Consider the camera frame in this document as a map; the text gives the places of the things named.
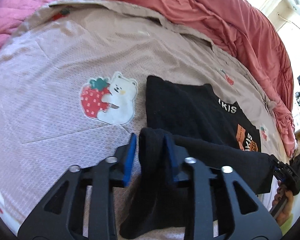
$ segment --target bed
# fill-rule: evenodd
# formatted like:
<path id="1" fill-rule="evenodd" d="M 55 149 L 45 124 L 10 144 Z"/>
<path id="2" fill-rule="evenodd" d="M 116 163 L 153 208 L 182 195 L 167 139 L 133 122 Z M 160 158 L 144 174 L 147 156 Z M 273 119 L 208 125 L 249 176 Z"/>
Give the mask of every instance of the bed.
<path id="1" fill-rule="evenodd" d="M 27 15 L 49 1 L 0 0 L 0 47 Z M 269 99 L 275 102 L 276 126 L 287 155 L 292 155 L 295 137 L 291 115 L 293 77 L 290 60 L 274 27 L 261 12 L 244 0 L 119 1 L 153 9 L 175 24 L 197 29 L 245 65 Z M 225 9 L 224 3 L 231 4 L 231 8 Z M 14 13 L 12 18 L 7 17 L 10 11 Z M 233 17 L 230 11 L 237 11 L 238 16 Z"/>
<path id="2" fill-rule="evenodd" d="M 94 20 L 97 18 L 96 11 L 102 20 Z M 98 34 L 98 27 L 101 29 L 105 26 L 107 31 L 102 35 Z M 115 36 L 111 34 L 113 30 L 117 30 Z M 132 48 L 140 46 L 139 52 L 143 57 L 137 56 L 132 60 L 136 56 L 130 54 L 132 50 L 123 49 L 122 44 L 118 43 L 122 37 L 131 39 Z M 142 44 L 147 44 L 150 37 L 156 37 L 156 42 L 150 48 L 161 49 L 152 51 L 147 57 L 146 51 L 149 47 L 143 48 Z M 142 40 L 141 44 L 135 42 L 139 39 Z M 57 41 L 60 53 L 49 46 L 52 41 Z M 111 47 L 118 48 L 114 52 L 115 56 L 107 52 Z M 158 55 L 158 51 L 164 51 L 164 54 Z M 192 55 L 197 53 L 200 61 L 187 61 L 189 51 Z M 183 55 L 187 60 L 176 55 Z M 115 57 L 120 58 L 120 67 L 113 65 L 113 60 L 109 60 Z M 222 67 L 215 67 L 215 61 Z M 29 62 L 36 67 L 28 68 Z M 100 72 L 91 62 L 98 62 L 107 66 L 107 69 Z M 154 62 L 167 68 L 158 71 L 153 68 Z M 200 69 L 200 64 L 205 65 L 206 69 Z M 185 75 L 180 66 L 189 67 L 193 73 Z M 274 153 L 281 161 L 288 162 L 286 149 L 276 128 L 273 102 L 250 72 L 206 35 L 184 25 L 174 25 L 153 10 L 124 2 L 58 0 L 50 3 L 50 6 L 41 7 L 29 17 L 0 52 L 0 165 L 9 167 L 7 170 L 11 171 L 1 172 L 3 169 L 0 168 L 0 191 L 5 199 L 4 207 L 14 221 L 22 223 L 38 200 L 71 164 L 75 162 L 82 166 L 93 165 L 110 155 L 118 144 L 124 144 L 129 132 L 138 133 L 146 125 L 143 106 L 145 99 L 142 95 L 145 93 L 145 79 L 150 74 L 176 83 L 214 84 L 216 94 L 222 100 L 236 100 L 256 127 L 265 128 L 269 139 L 263 137 L 262 151 Z M 135 101 L 134 118 L 119 128 L 87 118 L 80 106 L 80 99 L 83 99 L 79 96 L 89 78 L 109 77 L 109 80 L 114 80 L 115 75 L 123 75 L 130 83 L 135 83 L 139 95 Z M 231 80 L 240 81 L 231 84 Z M 62 100 L 65 104 L 58 100 L 56 93 L 65 99 Z M 57 111 L 72 108 L 67 113 Z M 76 133 L 84 135 L 76 138 Z M 94 141 L 95 137 L 105 140 Z M 83 138 L 92 142 L 90 146 L 84 143 L 85 147 L 82 148 Z M 53 145 L 54 149 L 68 150 L 64 155 L 52 155 L 49 145 Z M 96 157 L 91 153 L 96 151 L 102 152 L 102 155 Z M 138 173 L 137 160 L 134 172 Z M 117 194 L 117 202 L 120 201 L 116 212 L 120 221 L 120 202 L 127 193 L 119 191 Z"/>

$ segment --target black gripper frame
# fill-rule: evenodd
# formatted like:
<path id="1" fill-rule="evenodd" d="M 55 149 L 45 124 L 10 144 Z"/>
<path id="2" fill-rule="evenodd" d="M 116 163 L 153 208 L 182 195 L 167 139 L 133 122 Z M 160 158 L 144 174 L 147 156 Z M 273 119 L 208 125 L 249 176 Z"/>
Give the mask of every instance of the black gripper frame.
<path id="1" fill-rule="evenodd" d="M 298 168 L 298 164 L 290 166 L 289 164 L 280 162 L 274 155 L 271 155 L 270 159 L 274 162 L 274 176 L 276 179 L 281 180 L 282 185 L 285 185 L 287 190 L 291 190 L 294 196 L 299 194 L 300 169 Z M 283 194 L 279 203 L 270 210 L 270 214 L 276 219 L 287 202 L 288 198 Z"/>
<path id="2" fill-rule="evenodd" d="M 163 147 L 170 164 L 169 173 L 177 187 L 188 187 L 191 211 L 184 240 L 282 238 L 274 218 L 231 167 L 223 167 L 221 170 L 207 167 L 203 162 L 191 158 L 185 148 L 176 146 L 168 135 L 165 135 Z M 215 238 L 212 200 L 218 215 L 219 236 Z"/>
<path id="3" fill-rule="evenodd" d="M 95 166 L 71 166 L 40 200 L 18 231 L 19 240 L 116 240 L 113 187 L 131 176 L 137 138 Z M 88 237 L 83 233 L 87 186 L 92 186 Z"/>

